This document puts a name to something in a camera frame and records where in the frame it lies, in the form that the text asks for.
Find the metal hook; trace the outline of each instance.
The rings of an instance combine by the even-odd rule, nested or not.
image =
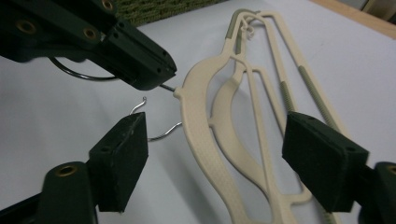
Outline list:
[[[148,142],[154,142],[160,139],[165,138],[167,135],[169,135],[170,133],[172,133],[176,128],[178,128],[179,126],[181,126],[182,123],[179,122],[177,124],[175,124],[171,129],[169,129],[166,133],[161,134],[160,136],[157,137],[153,137],[153,138],[148,138]]]
[[[146,101],[147,101],[146,96],[143,96],[143,102],[140,103],[139,105],[135,106],[135,107],[131,110],[131,113],[129,113],[129,115],[134,114],[134,112],[136,112],[137,109],[139,109],[140,107],[142,107],[143,105],[145,105],[145,104],[146,104]]]

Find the green fabric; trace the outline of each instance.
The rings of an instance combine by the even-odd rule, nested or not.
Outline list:
[[[225,0],[116,0],[118,17],[138,26]]]

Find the wooden edge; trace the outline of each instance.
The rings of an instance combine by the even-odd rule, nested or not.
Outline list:
[[[361,12],[354,7],[347,6],[335,0],[310,0],[318,5],[326,7],[340,15],[343,15],[353,21],[367,26],[383,35],[396,39],[396,25],[387,21],[382,21],[377,17]]]

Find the beige plastic hanger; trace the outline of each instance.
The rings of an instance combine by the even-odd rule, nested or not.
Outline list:
[[[304,63],[304,60],[298,59],[298,57],[301,56],[299,54],[299,51],[297,48],[295,48],[295,45],[293,46],[293,42],[290,41],[290,35],[287,33],[287,30],[285,28],[285,25],[283,21],[280,19],[278,15],[275,13],[268,13],[268,12],[262,12],[259,13],[257,16],[249,11],[237,11],[235,12],[238,16],[233,17],[234,24],[237,24],[237,28],[239,28],[239,24],[241,24],[242,21],[245,21],[244,18],[251,17],[256,20],[262,21],[265,26],[270,27],[262,17],[272,17],[276,25],[282,34],[283,39],[285,40],[285,43],[287,44],[290,54],[293,57],[293,60],[296,62],[297,65],[299,65],[299,69],[301,73],[307,70],[306,63]],[[223,51],[222,53],[217,56],[213,57],[210,59],[203,60],[196,64],[189,72],[187,75],[183,87],[182,88],[177,88],[175,91],[175,96],[178,98],[181,102],[181,111],[182,111],[182,119],[183,119],[183,125],[184,125],[184,131],[187,136],[188,142],[191,147],[191,151],[199,163],[201,169],[205,173],[206,177],[209,179],[211,184],[214,186],[214,188],[217,190],[219,193],[220,197],[222,200],[225,202],[231,218],[233,220],[233,223],[257,223],[253,220],[250,220],[247,215],[245,208],[242,204],[242,200],[240,198],[240,195],[238,193],[237,187],[235,183],[233,182],[233,179],[231,178],[230,174],[228,173],[223,161],[221,160],[220,154],[217,151],[216,146],[214,145],[214,142],[212,140],[211,132],[209,129],[209,124],[214,128],[215,133],[217,132],[216,129],[218,127],[221,127],[223,131],[229,131],[230,130],[230,135],[224,134],[224,135],[217,135],[219,144],[221,148],[226,148],[227,141],[221,140],[224,138],[224,136],[233,136],[236,135],[233,130],[233,128],[230,129],[224,129],[223,127],[226,127],[227,125],[232,125],[231,123],[231,115],[229,119],[216,119],[216,117],[221,117],[217,116],[220,112],[215,112],[215,111],[221,111],[224,108],[228,108],[228,111],[230,111],[230,106],[231,105],[231,100],[233,93],[236,91],[238,84],[238,80],[242,76],[244,72],[247,73],[247,78],[250,84],[250,94],[252,97],[252,101],[256,102],[253,103],[254,106],[254,112],[255,112],[255,119],[257,122],[257,130],[259,136],[259,141],[260,145],[262,148],[262,160],[266,161],[264,163],[264,169],[254,161],[251,162],[252,158],[247,154],[244,159],[239,159],[238,170],[240,170],[244,175],[250,176],[250,179],[257,185],[259,188],[262,189],[263,192],[266,192],[267,196],[269,197],[269,202],[272,206],[273,209],[273,223],[294,223],[295,220],[293,218],[293,215],[290,211],[290,205],[293,203],[303,203],[309,200],[310,198],[310,193],[304,188],[304,191],[301,195],[286,195],[286,196],[279,196],[280,193],[278,192],[276,186],[275,186],[275,181],[268,181],[273,179],[273,174],[272,174],[272,167],[269,160],[269,154],[267,150],[267,146],[265,144],[265,139],[263,138],[265,136],[264,129],[262,127],[263,120],[261,117],[261,111],[260,107],[258,106],[258,95],[257,91],[255,90],[255,85],[254,83],[254,78],[253,78],[253,71],[258,72],[262,75],[264,84],[269,83],[269,81],[265,81],[266,75],[264,73],[264,70],[260,67],[252,67],[242,56],[242,54],[236,55],[233,52],[233,46],[235,44],[236,40],[236,33],[238,32],[239,29],[230,29],[229,33],[227,34],[227,38],[224,43]],[[288,102],[288,108],[290,110],[293,110],[295,108],[295,105],[293,105],[293,100],[291,98],[290,93],[288,92],[288,83],[286,80],[286,76],[282,76],[282,68],[281,66],[281,61],[280,61],[280,56],[278,54],[278,50],[272,49],[274,58],[276,61],[276,68],[279,73],[279,79],[281,82],[281,88],[283,88],[284,92],[284,98]],[[227,101],[227,106],[218,106],[216,102],[214,103],[214,108],[213,108],[213,118],[210,119],[210,122],[207,121],[206,117],[206,112],[205,112],[205,99],[206,99],[206,91],[207,91],[207,86],[210,82],[210,79],[223,67],[225,64],[230,60],[230,59],[235,59],[237,61],[237,66],[235,67],[235,73],[233,78],[227,82],[230,84],[226,84],[229,86],[233,86],[233,88],[222,88],[216,98],[217,99],[228,99]],[[315,80],[311,78],[311,83],[315,84]],[[280,105],[277,103],[277,100],[275,96],[272,94],[273,90],[270,85],[265,86],[270,98],[270,101],[272,103],[273,109],[275,110],[276,113],[276,118],[279,124],[280,129],[282,132],[284,132],[284,127],[285,127],[285,116],[281,115],[282,110],[279,108]],[[320,100],[320,90],[316,88],[316,92],[318,94],[318,99]],[[327,109],[327,111],[331,111],[328,109],[328,106],[326,105],[325,100],[321,99],[321,107],[324,107]]]

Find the white table surface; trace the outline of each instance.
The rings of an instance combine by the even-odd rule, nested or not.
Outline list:
[[[229,20],[241,7],[279,12],[351,138],[371,151],[368,164],[396,161],[396,42],[306,0],[230,1],[140,27],[167,49],[177,64],[177,76],[167,85],[181,86],[194,64],[220,54]],[[263,63],[273,74],[262,34],[257,32],[247,46],[247,54],[251,52],[249,59]],[[299,111],[320,118],[290,58],[285,61]],[[121,81],[79,80],[59,71],[48,59],[14,63],[0,58],[0,64],[0,209],[37,194],[52,167],[86,161],[88,151],[143,96],[148,97],[143,110],[149,136],[180,121],[178,100],[160,88],[137,91]],[[109,75],[93,63],[67,64],[88,75]],[[231,69],[226,68],[224,76],[230,75]],[[213,86],[220,85],[224,78],[214,78]],[[243,133],[244,143],[254,147],[254,128],[248,128],[253,121],[242,118],[246,114],[251,119],[246,99],[245,81],[235,96],[235,124],[247,124],[244,127],[250,131],[237,129]],[[265,99],[263,108],[268,110]],[[269,144],[279,152],[281,139],[268,111]],[[231,223],[225,205],[191,155],[181,129],[148,147],[147,165],[125,213],[99,214],[100,223]],[[289,181],[290,168],[280,158],[276,161],[279,187],[284,192],[296,192],[295,182]],[[233,175],[247,202],[248,214],[269,220],[260,192],[242,181],[241,175]],[[321,223],[313,204],[294,211],[300,223]],[[355,204],[352,214],[341,215],[344,223],[357,223],[358,211]]]

